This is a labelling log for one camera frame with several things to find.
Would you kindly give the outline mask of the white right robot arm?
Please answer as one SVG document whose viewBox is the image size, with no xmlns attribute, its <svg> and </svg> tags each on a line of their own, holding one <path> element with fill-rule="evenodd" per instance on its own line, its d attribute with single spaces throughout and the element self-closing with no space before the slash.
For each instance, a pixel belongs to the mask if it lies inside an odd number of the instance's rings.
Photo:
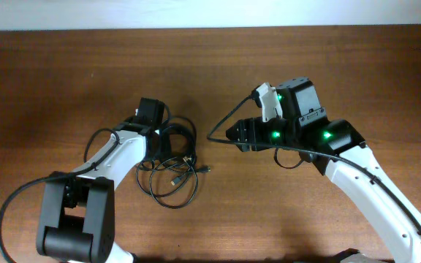
<svg viewBox="0 0 421 263">
<path fill-rule="evenodd" d="M 351 199 L 395 262 L 421 262 L 421 213 L 387 176 L 363 136 L 348 121 L 331 121 L 307 77 L 277 86 L 263 83 L 249 98 L 260 117 L 226 131 L 243 151 L 287 149 Z"/>
</svg>

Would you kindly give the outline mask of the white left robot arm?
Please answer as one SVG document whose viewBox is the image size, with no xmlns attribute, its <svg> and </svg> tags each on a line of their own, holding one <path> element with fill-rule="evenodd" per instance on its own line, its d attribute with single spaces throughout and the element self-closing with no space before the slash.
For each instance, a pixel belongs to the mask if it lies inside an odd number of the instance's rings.
<svg viewBox="0 0 421 263">
<path fill-rule="evenodd" d="M 151 155 L 168 109 L 142 98 L 134 116 L 110 130 L 107 143 L 70 173 L 45 184 L 37 230 L 38 254 L 63 262 L 133 262 L 115 242 L 115 190 L 134 165 Z"/>
</svg>

